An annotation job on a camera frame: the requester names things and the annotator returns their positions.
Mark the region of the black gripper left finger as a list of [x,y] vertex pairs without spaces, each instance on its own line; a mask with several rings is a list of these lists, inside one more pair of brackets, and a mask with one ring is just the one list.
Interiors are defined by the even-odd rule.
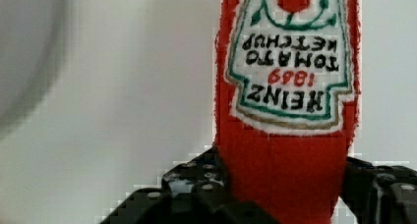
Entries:
[[238,200],[216,147],[139,189],[99,224],[279,224],[252,201]]

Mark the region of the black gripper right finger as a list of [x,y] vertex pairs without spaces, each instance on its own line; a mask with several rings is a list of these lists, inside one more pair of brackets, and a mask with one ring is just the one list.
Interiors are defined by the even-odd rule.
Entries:
[[417,224],[416,171],[346,159],[341,199],[358,224]]

